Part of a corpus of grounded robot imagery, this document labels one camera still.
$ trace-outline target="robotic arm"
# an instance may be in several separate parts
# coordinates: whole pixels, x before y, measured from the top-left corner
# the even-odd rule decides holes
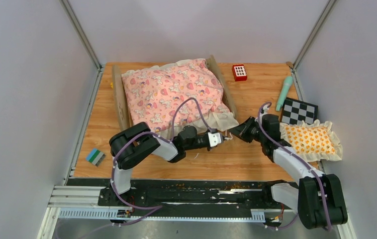
[[[245,142],[260,142],[263,154],[287,171],[297,183],[298,188],[288,183],[272,185],[273,200],[297,211],[308,229],[325,227],[327,222],[332,225],[346,223],[347,211],[339,178],[334,174],[326,175],[298,158],[291,145],[281,139],[278,116],[267,114],[267,110],[265,107],[260,110],[258,118],[250,117],[229,131]],[[114,191],[120,195],[130,189],[133,168],[149,154],[176,163],[185,158],[186,150],[206,147],[209,151],[225,140],[226,137],[215,129],[197,135],[196,128],[188,125],[169,141],[150,132],[146,123],[136,124],[109,141],[112,156],[118,154],[114,165],[117,168],[113,170]]]

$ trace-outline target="gray floor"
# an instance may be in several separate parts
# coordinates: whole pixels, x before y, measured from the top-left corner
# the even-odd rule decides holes
[[[284,215],[288,223],[293,214]],[[64,219],[59,222],[60,239],[77,239],[93,229],[110,223],[108,220]],[[336,230],[328,233],[323,229],[307,230],[300,220],[282,231],[264,229],[253,223],[201,223],[142,221],[118,228],[107,227],[86,239],[339,239]]]

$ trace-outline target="white wall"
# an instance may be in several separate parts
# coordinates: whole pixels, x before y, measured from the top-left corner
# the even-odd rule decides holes
[[[36,238],[95,73],[59,1],[0,1],[0,238]]]
[[[344,147],[336,173],[357,238],[377,238],[377,1],[340,0],[298,71]]]
[[[70,0],[99,60],[294,61],[327,0]]]

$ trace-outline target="pillow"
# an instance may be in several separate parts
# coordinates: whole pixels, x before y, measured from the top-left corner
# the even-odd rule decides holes
[[[206,68],[205,59],[128,71],[122,80],[133,123],[144,121],[162,137],[171,137],[169,128],[175,110],[190,97],[197,99],[210,127],[225,131],[238,125],[222,102],[223,87]],[[195,126],[198,132],[206,131],[194,101],[185,103],[177,113],[175,135],[186,125]]]
[[[342,159],[342,146],[336,134],[331,132],[332,122],[289,125],[280,123],[281,138],[289,142],[296,153],[307,162],[326,159]]]

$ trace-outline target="striped block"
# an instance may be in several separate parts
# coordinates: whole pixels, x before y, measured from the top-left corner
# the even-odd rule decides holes
[[[97,167],[104,158],[105,154],[94,148],[92,152],[86,157],[86,161]]]

